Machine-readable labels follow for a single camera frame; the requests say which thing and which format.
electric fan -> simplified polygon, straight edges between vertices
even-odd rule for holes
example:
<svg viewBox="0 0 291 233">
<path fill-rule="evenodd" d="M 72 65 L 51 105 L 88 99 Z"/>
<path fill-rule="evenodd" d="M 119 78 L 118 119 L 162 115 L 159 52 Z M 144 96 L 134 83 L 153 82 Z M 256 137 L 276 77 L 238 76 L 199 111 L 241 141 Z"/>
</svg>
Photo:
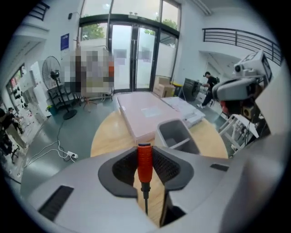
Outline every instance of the electric fan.
<svg viewBox="0 0 291 233">
<path fill-rule="evenodd" d="M 64 103 L 64 106 L 67 110 L 63 116 L 63 119 L 68 120 L 76 115 L 77 110 L 68 109 L 68 106 L 66 105 L 63 95 L 60 91 L 60 64 L 54 56 L 49 56 L 45 59 L 44 64 L 42 65 L 42 79 L 48 90 L 57 86 L 62 102 Z"/>
</svg>

power strip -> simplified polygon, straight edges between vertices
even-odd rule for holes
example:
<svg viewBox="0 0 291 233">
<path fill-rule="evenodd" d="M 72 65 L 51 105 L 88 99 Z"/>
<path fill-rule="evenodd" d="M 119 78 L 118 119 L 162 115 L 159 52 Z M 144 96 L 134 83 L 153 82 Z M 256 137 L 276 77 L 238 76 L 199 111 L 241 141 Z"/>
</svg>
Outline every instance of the power strip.
<svg viewBox="0 0 291 233">
<path fill-rule="evenodd" d="M 79 156 L 71 151 L 68 151 L 67 153 L 68 156 L 70 156 L 71 158 L 78 158 Z"/>
</svg>

red screwdriver handle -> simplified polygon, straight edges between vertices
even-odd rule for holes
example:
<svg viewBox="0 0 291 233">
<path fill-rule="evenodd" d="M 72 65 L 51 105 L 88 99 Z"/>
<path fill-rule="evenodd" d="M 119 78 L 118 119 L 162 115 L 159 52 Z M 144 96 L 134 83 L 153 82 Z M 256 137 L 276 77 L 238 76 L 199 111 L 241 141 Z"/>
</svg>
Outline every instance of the red screwdriver handle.
<svg viewBox="0 0 291 233">
<path fill-rule="evenodd" d="M 137 148 L 137 155 L 138 155 L 138 166 L 137 166 L 137 173 L 140 182 L 147 183 L 151 181 L 152 174 L 153 174 L 153 157 L 151 151 L 151 145 L 139 144 Z"/>
</svg>

pink box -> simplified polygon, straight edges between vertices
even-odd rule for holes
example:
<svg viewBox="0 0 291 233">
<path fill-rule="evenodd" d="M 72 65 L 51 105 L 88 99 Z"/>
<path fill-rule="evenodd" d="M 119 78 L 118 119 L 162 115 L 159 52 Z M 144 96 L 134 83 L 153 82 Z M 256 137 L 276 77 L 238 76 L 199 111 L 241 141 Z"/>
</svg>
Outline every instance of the pink box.
<svg viewBox="0 0 291 233">
<path fill-rule="evenodd" d="M 154 139 L 159 123 L 183 118 L 179 112 L 150 92 L 119 94 L 117 100 L 136 144 Z"/>
</svg>

blue sign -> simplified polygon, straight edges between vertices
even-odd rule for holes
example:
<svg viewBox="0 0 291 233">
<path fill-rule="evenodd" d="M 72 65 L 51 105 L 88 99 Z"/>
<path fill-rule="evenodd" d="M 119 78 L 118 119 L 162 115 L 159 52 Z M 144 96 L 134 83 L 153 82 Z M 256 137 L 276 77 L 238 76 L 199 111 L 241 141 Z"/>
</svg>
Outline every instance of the blue sign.
<svg viewBox="0 0 291 233">
<path fill-rule="evenodd" d="M 60 37 L 60 50 L 69 48 L 69 33 Z"/>
</svg>

